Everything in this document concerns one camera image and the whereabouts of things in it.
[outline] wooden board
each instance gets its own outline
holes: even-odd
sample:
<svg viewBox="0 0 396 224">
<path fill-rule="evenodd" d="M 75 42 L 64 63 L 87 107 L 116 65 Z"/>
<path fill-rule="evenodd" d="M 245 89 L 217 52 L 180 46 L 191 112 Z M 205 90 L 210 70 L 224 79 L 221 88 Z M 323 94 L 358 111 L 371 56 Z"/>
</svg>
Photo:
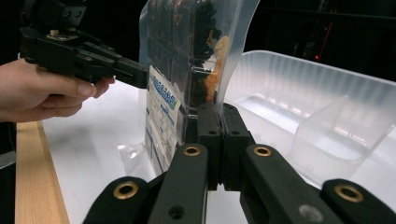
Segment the wooden board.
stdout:
<svg viewBox="0 0 396 224">
<path fill-rule="evenodd" d="M 15 223 L 69 223 L 41 121 L 17 124 Z"/>
</svg>

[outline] packaged item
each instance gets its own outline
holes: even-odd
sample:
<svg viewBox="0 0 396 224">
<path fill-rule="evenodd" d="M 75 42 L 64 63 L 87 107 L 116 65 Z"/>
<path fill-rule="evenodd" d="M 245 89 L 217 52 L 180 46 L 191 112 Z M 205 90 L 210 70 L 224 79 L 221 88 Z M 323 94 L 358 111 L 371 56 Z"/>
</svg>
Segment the packaged item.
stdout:
<svg viewBox="0 0 396 224">
<path fill-rule="evenodd" d="M 167 169 L 197 107 L 217 104 L 243 52 L 259 0 L 149 0 L 140 19 L 148 66 L 146 147 Z"/>
</svg>

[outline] label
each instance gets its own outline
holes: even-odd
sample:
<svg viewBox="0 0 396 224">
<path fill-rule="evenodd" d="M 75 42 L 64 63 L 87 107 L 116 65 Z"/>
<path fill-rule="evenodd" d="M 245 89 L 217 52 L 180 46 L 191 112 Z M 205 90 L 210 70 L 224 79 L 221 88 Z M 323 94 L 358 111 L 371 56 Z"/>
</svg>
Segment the label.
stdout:
<svg viewBox="0 0 396 224">
<path fill-rule="evenodd" d="M 149 67 L 148 125 L 153 144 L 170 164 L 177 144 L 177 116 L 180 100 L 176 92 L 153 66 Z"/>
</svg>

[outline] white plastic container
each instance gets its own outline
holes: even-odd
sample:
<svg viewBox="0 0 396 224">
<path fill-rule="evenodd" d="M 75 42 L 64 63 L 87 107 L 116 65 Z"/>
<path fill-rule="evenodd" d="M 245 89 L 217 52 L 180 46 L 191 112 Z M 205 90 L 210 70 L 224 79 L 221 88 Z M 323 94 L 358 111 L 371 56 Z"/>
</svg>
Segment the white plastic container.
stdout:
<svg viewBox="0 0 396 224">
<path fill-rule="evenodd" d="M 318 187 L 350 179 L 396 123 L 395 83 L 263 50 L 243 54 L 225 102 Z"/>
</svg>

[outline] hand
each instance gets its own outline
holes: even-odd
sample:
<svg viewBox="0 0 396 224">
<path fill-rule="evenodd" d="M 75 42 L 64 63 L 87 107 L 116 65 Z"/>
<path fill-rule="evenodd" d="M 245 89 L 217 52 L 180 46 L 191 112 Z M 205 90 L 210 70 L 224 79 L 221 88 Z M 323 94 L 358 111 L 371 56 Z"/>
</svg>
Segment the hand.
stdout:
<svg viewBox="0 0 396 224">
<path fill-rule="evenodd" d="M 105 93 L 114 78 L 95 85 L 76 77 L 53 74 L 19 59 L 0 66 L 0 122 L 26 122 L 69 117 L 90 97 Z"/>
</svg>

